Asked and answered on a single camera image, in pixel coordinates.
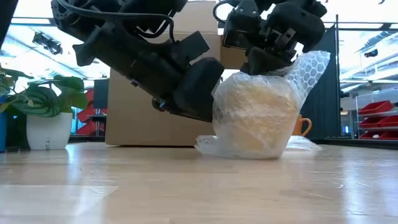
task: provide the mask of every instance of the cardboard box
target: cardboard box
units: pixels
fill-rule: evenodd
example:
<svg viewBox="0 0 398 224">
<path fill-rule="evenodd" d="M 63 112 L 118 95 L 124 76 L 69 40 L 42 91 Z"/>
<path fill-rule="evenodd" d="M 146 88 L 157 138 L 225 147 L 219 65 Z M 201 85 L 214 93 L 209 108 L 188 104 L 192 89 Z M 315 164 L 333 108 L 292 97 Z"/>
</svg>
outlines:
<svg viewBox="0 0 398 224">
<path fill-rule="evenodd" d="M 246 60 L 242 50 L 222 47 L 217 33 L 217 21 L 213 18 L 214 1 L 190 1 L 183 11 L 174 17 L 174 36 L 184 39 L 199 30 L 211 50 L 202 57 L 214 57 L 226 68 L 239 69 Z M 169 38 L 164 33 L 151 42 L 163 42 Z M 192 146 L 196 137 L 213 134 L 210 123 L 171 115 L 153 109 L 152 97 L 129 84 L 114 70 L 111 71 L 108 96 L 106 143 L 133 146 Z"/>
</svg>

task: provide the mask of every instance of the black robotic arm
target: black robotic arm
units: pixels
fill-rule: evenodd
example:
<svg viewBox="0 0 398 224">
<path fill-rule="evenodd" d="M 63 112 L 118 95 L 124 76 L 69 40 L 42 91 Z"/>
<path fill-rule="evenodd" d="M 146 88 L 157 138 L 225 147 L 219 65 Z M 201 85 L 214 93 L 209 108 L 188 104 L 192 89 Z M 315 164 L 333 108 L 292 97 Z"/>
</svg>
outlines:
<svg viewBox="0 0 398 224">
<path fill-rule="evenodd" d="M 174 39 L 172 17 L 187 0 L 52 0 L 60 30 L 82 41 L 74 45 L 79 66 L 100 59 L 153 96 L 160 111 L 211 122 L 212 90 L 224 67 L 209 50 L 200 32 Z M 235 8 L 225 23 L 223 45 L 246 50 L 242 71 L 261 74 L 290 65 L 297 42 L 310 50 L 323 36 L 326 9 L 315 0 L 226 0 Z M 260 17 L 272 3 L 267 20 Z M 169 26 L 170 39 L 152 44 Z"/>
</svg>

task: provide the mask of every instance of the bubble wrap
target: bubble wrap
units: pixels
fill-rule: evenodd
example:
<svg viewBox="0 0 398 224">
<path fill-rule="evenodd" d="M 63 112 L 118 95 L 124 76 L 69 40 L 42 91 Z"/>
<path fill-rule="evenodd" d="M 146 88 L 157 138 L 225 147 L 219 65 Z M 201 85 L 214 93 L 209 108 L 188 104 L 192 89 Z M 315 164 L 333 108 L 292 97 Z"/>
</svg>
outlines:
<svg viewBox="0 0 398 224">
<path fill-rule="evenodd" d="M 199 136 L 195 147 L 203 154 L 228 158 L 279 158 L 329 59 L 328 52 L 313 51 L 290 67 L 264 75 L 231 75 L 214 92 L 216 136 Z"/>
</svg>

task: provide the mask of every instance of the wooden table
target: wooden table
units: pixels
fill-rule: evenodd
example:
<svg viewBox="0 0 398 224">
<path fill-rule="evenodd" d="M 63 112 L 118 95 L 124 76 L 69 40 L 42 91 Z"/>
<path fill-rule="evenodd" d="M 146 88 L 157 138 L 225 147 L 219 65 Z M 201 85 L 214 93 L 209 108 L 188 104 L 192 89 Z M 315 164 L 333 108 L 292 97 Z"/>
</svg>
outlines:
<svg viewBox="0 0 398 224">
<path fill-rule="evenodd" d="M 398 223 L 398 151 L 240 161 L 84 143 L 0 154 L 0 223 Z"/>
</svg>

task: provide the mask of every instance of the metal shelf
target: metal shelf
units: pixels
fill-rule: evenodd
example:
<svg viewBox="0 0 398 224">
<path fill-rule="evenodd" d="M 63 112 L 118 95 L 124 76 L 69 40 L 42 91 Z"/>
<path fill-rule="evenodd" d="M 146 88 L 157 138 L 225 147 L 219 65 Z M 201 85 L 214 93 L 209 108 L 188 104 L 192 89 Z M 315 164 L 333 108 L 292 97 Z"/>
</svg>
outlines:
<svg viewBox="0 0 398 224">
<path fill-rule="evenodd" d="M 396 127 L 379 127 L 379 128 L 360 128 L 363 131 L 398 131 L 398 126 Z"/>
<path fill-rule="evenodd" d="M 398 109 L 394 108 L 392 111 L 386 111 L 382 113 L 374 113 L 374 114 L 359 114 L 360 118 L 370 118 L 370 117 L 377 117 L 377 116 L 394 116 L 398 115 Z"/>
</svg>

